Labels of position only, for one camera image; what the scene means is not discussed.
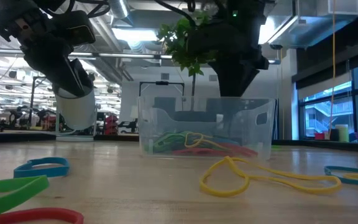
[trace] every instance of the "blue rubber band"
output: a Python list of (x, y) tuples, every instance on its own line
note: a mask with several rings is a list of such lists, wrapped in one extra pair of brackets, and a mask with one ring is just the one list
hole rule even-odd
[[(338, 177), (337, 175), (332, 174), (332, 170), (340, 170), (340, 171), (348, 171), (348, 172), (354, 172), (354, 173), (358, 173), (358, 169), (357, 168), (350, 168), (350, 167), (340, 167), (340, 166), (326, 166), (324, 167), (324, 172), (326, 173), (326, 175), (333, 175)], [(358, 185), (358, 180), (355, 179), (348, 179), (345, 177), (338, 177), (342, 183), (345, 184), (355, 184)]]
[[(61, 164), (63, 166), (51, 167), (44, 169), (33, 169), (33, 166), (42, 165), (42, 164)], [(66, 176), (70, 165), (65, 158), (61, 157), (45, 157), (42, 159), (32, 159), (27, 161), (26, 164), (23, 164), (13, 171), (13, 178), (19, 177), (35, 177), (40, 175), (46, 175), (47, 177), (60, 177)]]

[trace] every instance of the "clear plastic bin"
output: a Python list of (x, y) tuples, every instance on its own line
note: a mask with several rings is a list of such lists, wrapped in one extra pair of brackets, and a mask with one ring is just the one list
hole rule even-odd
[(141, 96), (138, 109), (146, 155), (270, 158), (275, 100)]

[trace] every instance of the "green leaves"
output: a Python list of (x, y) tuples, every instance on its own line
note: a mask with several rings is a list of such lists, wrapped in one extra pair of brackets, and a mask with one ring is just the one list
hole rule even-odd
[[(209, 17), (205, 12), (195, 12), (195, 21), (199, 26), (207, 23)], [(186, 49), (187, 35), (192, 31), (188, 19), (180, 19), (174, 26), (162, 24), (158, 32), (158, 39), (164, 40), (167, 47), (165, 53), (172, 54), (172, 60), (180, 65), (180, 70), (189, 71), (189, 77), (204, 75), (201, 64), (208, 63), (216, 58), (216, 52), (206, 52), (198, 55), (190, 55)]]

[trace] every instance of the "glass window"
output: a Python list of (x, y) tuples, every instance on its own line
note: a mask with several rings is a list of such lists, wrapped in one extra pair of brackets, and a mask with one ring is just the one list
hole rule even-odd
[[(350, 82), (350, 81), (345, 82), (343, 84), (340, 84), (340, 85), (334, 87), (334, 95), (338, 94), (338, 93), (345, 93), (345, 92), (348, 92), (348, 91), (351, 91), (351, 90), (352, 90), (352, 82)], [(307, 102), (307, 101), (310, 101), (310, 100), (320, 99), (320, 98), (323, 98), (325, 96), (331, 96), (332, 93), (333, 93), (333, 89), (329, 88), (327, 90), (324, 90), (324, 91), (321, 91), (319, 93), (316, 93), (316, 94), (314, 94), (312, 96), (308, 96), (303, 100), (305, 102)]]
[[(331, 115), (331, 102), (324, 101), (305, 106), (305, 132), (306, 136), (314, 137), (315, 133), (329, 131), (329, 120)], [(349, 133), (354, 132), (353, 122), (353, 102), (351, 97), (334, 100), (333, 123), (334, 128), (337, 124), (347, 124)]]

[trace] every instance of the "wooden tabletop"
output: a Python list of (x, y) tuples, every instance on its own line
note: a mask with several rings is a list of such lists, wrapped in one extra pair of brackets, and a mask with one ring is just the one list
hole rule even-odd
[[(358, 223), (358, 186), (334, 195), (305, 194), (271, 182), (251, 180), (241, 195), (219, 198), (200, 192), (198, 181), (216, 159), (142, 156), (134, 142), (28, 142), (0, 144), (0, 179), (29, 159), (59, 156), (71, 164), (67, 177), (14, 208), (63, 207), (81, 212), (85, 223)], [(283, 147), (263, 165), (323, 175), (325, 165), (358, 168), (358, 153)], [(269, 175), (249, 166), (248, 174)], [(234, 189), (242, 180), (227, 167), (209, 183)], [(322, 185), (302, 182), (307, 186)]]

